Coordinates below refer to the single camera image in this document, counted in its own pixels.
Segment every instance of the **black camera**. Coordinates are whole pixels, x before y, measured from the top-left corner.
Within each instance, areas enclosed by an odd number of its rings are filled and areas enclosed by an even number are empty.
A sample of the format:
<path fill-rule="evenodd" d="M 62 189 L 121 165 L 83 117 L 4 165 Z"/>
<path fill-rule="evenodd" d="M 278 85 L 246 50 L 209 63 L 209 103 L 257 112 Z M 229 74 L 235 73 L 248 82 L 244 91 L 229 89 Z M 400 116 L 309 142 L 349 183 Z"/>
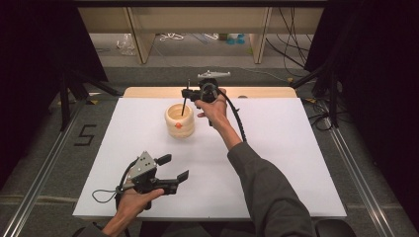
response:
<path fill-rule="evenodd" d="M 202 100 L 207 103 L 215 101 L 218 96 L 218 83 L 214 78 L 205 78 L 198 85 L 200 90 L 191 90 L 188 85 L 187 89 L 182 90 L 182 97 L 190 99 L 192 102 L 195 100 Z"/>

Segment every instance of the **wrist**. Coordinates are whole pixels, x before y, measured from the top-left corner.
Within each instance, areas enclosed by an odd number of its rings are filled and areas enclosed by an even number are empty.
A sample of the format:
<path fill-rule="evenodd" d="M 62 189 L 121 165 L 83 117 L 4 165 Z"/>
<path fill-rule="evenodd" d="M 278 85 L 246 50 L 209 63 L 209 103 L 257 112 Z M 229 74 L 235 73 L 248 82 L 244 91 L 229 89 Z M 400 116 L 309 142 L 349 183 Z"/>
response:
<path fill-rule="evenodd" d="M 130 221 L 125 216 L 116 214 L 103 228 L 102 232 L 112 237 L 119 236 L 129 224 Z"/>

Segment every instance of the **metal rail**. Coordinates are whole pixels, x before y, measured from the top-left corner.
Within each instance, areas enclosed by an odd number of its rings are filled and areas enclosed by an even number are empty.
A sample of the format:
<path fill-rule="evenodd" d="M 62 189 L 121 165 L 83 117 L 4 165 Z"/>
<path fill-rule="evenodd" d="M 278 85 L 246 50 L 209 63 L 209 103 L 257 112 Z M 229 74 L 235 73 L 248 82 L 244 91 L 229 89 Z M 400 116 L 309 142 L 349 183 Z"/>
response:
<path fill-rule="evenodd" d="M 42 167 L 37 174 L 37 177 L 34 179 L 31 187 L 29 188 L 24 199 L 17 208 L 15 214 L 10 219 L 6 231 L 3 234 L 4 237 L 15 237 L 19 236 L 19 234 L 21 233 L 29 215 L 31 214 L 35 202 L 37 201 L 37 198 L 40 195 L 41 190 L 45 182 L 47 181 L 49 174 L 52 171 L 56 163 L 56 160 L 58 159 L 65 145 L 68 135 L 73 128 L 74 122 L 76 121 L 84 104 L 86 104 L 85 101 L 79 101 L 76 103 L 74 111 L 70 117 L 70 122 L 68 123 L 65 130 L 59 133 L 51 150 L 49 151 L 49 154 L 43 162 Z"/>
<path fill-rule="evenodd" d="M 327 125 L 331 125 L 331 121 L 329 118 L 326 119 L 325 122 Z M 349 174 L 351 175 L 351 178 L 358 192 L 360 193 L 361 199 L 363 200 L 364 205 L 368 213 L 370 214 L 370 217 L 374 225 L 376 226 L 379 236 L 395 236 L 393 231 L 391 230 L 391 227 L 389 226 L 385 213 L 382 211 L 382 208 L 380 207 L 376 197 L 371 191 L 339 128 L 333 126 L 330 129 L 330 132 L 339 150 L 339 153 L 341 154 L 341 157 L 346 165 L 346 168 Z"/>

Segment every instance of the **cabinet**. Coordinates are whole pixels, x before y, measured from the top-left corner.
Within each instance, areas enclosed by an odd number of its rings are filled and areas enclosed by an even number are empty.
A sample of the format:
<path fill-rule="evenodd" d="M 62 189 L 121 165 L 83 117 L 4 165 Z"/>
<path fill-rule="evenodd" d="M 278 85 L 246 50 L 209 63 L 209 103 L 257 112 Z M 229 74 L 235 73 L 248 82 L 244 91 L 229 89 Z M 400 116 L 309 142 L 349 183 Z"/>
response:
<path fill-rule="evenodd" d="M 292 9 L 282 8 L 79 8 L 89 33 L 130 33 L 138 62 L 146 63 L 158 33 L 249 34 L 255 63 L 262 62 L 266 34 L 287 34 Z M 295 8 L 298 34 L 314 34 L 323 9 Z"/>

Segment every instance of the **right hand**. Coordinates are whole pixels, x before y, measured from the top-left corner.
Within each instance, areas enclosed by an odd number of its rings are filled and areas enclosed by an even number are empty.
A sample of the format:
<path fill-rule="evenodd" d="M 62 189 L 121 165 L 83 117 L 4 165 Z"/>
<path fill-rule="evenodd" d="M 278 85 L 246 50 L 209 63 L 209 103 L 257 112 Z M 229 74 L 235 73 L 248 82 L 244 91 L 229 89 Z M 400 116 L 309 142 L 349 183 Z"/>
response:
<path fill-rule="evenodd" d="M 223 88 L 219 88 L 219 90 L 224 94 L 226 93 Z M 195 106 L 203 109 L 203 112 L 198 114 L 198 118 L 208 118 L 212 122 L 213 128 L 216 130 L 220 130 L 222 127 L 230 125 L 226 115 L 227 102 L 222 95 L 218 95 L 212 103 L 196 100 Z"/>

